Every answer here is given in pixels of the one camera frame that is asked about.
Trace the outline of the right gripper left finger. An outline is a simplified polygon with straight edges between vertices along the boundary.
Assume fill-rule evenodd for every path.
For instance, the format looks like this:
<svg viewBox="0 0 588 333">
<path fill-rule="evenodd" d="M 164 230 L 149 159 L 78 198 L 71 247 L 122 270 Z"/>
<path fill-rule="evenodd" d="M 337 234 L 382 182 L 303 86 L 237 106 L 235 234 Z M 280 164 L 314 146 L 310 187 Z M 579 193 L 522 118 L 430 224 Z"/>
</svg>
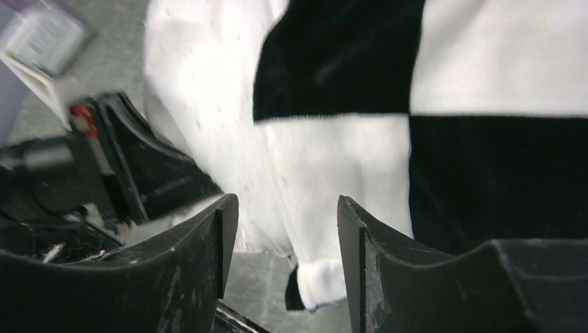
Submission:
<svg viewBox="0 0 588 333">
<path fill-rule="evenodd" d="M 2 332 L 210 332 L 224 295 L 239 202 L 100 261 L 45 264 L 1 252 Z"/>
</svg>

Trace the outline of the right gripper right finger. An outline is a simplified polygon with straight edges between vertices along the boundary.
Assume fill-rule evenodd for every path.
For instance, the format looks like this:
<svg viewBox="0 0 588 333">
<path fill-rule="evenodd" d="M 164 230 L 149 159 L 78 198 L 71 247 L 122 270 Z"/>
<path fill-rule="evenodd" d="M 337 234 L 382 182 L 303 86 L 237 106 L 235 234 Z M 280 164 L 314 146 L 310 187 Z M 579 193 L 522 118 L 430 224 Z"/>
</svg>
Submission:
<svg viewBox="0 0 588 333">
<path fill-rule="evenodd" d="M 457 257 L 338 200 L 353 332 L 586 332 L 587 241 L 493 240 Z"/>
</svg>

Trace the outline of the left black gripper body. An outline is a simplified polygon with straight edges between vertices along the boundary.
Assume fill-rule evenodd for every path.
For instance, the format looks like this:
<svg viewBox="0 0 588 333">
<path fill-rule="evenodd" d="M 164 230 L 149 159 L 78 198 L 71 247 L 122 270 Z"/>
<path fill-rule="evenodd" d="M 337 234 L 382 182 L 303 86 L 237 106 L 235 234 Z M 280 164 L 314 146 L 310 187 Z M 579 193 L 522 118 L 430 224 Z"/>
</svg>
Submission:
<svg viewBox="0 0 588 333">
<path fill-rule="evenodd" d="M 191 157 L 156 138 L 125 92 L 85 97 L 70 113 L 98 147 L 106 187 L 124 219 L 151 222 L 221 194 Z"/>
</svg>

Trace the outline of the white pillow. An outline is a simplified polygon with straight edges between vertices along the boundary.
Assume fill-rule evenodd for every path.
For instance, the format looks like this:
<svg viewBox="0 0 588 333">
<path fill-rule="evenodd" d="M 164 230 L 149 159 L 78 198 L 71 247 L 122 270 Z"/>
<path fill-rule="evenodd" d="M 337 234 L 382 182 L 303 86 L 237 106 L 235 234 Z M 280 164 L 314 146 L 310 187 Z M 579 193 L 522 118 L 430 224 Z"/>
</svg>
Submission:
<svg viewBox="0 0 588 333">
<path fill-rule="evenodd" d="M 145 112 L 155 133 L 239 199 L 236 249 L 293 254 L 266 140 L 254 126 L 261 46 L 285 1 L 151 1 Z"/>
</svg>

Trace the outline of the black white checkered pillowcase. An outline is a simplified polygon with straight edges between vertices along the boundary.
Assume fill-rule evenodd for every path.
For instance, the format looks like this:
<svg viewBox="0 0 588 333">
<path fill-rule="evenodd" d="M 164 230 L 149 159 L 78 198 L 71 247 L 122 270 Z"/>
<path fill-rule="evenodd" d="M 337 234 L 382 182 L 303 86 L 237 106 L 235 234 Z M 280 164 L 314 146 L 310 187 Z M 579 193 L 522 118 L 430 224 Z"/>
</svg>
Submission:
<svg viewBox="0 0 588 333">
<path fill-rule="evenodd" d="M 297 257 L 289 311 L 346 297 L 336 201 L 451 255 L 587 237 L 586 1 L 274 1 L 253 119 Z"/>
</svg>

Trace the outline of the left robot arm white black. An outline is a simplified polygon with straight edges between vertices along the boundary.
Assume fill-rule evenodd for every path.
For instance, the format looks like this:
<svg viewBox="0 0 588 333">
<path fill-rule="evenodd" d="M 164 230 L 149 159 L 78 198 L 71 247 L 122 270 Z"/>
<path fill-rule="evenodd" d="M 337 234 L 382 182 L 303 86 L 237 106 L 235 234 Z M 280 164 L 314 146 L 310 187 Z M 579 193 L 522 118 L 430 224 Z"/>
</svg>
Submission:
<svg viewBox="0 0 588 333">
<path fill-rule="evenodd" d="M 16 253 L 74 262 L 123 246 L 121 224 L 147 223 L 220 193 L 184 153 L 158 140 L 124 92 L 78 99 L 65 135 L 1 149 L 1 229 Z"/>
</svg>

